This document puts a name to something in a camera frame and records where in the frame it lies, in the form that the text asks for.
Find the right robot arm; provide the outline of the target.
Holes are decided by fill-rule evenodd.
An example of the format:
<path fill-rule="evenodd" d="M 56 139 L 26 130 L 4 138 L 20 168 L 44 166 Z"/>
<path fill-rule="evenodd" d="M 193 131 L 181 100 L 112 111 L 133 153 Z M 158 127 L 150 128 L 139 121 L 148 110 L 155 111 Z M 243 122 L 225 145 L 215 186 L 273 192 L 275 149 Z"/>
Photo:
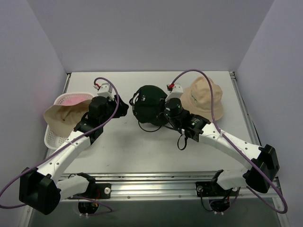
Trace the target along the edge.
<path fill-rule="evenodd" d="M 164 116 L 187 139 L 214 147 L 242 164 L 242 169 L 217 171 L 210 183 L 212 193 L 221 195 L 226 190 L 240 187 L 249 187 L 260 193 L 268 192 L 279 170 L 273 146 L 251 144 L 217 129 L 208 119 L 185 110 L 178 98 L 165 102 Z"/>

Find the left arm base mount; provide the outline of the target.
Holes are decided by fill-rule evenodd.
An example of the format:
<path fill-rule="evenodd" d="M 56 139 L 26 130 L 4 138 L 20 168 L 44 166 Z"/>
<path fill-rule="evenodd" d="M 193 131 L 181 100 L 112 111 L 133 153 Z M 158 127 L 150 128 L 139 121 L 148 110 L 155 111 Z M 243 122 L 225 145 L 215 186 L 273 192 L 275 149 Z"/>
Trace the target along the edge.
<path fill-rule="evenodd" d="M 78 203 L 78 212 L 81 216 L 97 216 L 109 214 L 113 209 L 102 202 L 100 199 L 110 199 L 111 184 L 94 183 L 88 186 L 84 193 L 78 193 L 73 198 L 78 200 L 86 200 L 86 202 Z"/>

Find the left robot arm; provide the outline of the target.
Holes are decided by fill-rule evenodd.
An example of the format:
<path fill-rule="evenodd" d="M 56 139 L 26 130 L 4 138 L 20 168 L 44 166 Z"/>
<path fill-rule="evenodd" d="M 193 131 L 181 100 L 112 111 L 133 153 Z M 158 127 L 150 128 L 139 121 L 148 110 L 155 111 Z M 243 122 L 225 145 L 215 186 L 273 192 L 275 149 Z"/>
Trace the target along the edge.
<path fill-rule="evenodd" d="M 48 215 L 65 199 L 93 202 L 100 195 L 94 177 L 78 173 L 66 180 L 60 177 L 81 152 L 90 147 L 103 133 L 103 128 L 113 118 L 124 117 L 128 104 L 119 95 L 113 100 L 96 96 L 89 110 L 82 116 L 65 142 L 44 163 L 22 172 L 18 198 L 24 204 Z"/>

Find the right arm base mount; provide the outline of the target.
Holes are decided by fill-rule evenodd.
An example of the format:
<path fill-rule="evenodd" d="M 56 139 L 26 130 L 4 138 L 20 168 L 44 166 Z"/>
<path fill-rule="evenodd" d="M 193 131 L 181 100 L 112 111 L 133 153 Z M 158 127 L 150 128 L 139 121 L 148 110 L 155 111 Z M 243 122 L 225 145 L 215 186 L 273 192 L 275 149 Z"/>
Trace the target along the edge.
<path fill-rule="evenodd" d="M 223 189 L 215 180 L 195 182 L 196 195 L 200 198 L 202 207 L 214 214 L 223 215 L 233 204 L 231 197 L 235 199 L 239 195 L 239 189 Z"/>

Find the dark green cap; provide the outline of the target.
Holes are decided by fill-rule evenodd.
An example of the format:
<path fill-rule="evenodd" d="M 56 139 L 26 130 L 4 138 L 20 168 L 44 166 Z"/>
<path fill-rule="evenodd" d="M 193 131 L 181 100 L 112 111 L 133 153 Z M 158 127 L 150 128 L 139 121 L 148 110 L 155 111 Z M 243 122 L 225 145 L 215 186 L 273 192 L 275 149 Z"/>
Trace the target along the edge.
<path fill-rule="evenodd" d="M 166 100 L 167 94 L 159 87 L 145 85 L 140 87 L 129 100 L 135 118 L 141 123 L 157 124 L 157 107 L 160 99 Z"/>

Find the beige bucket hat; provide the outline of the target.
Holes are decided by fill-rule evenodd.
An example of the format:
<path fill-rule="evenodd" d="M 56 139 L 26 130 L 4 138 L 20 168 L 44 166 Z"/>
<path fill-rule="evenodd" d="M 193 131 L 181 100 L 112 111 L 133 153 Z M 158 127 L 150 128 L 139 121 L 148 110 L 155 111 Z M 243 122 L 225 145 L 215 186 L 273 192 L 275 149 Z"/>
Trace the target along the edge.
<path fill-rule="evenodd" d="M 224 113 L 222 96 L 223 91 L 219 85 L 212 80 L 208 83 L 205 77 L 198 77 L 189 87 L 183 89 L 180 100 L 184 109 L 211 121 L 211 98 L 213 97 L 214 118 L 217 121 L 223 117 Z"/>

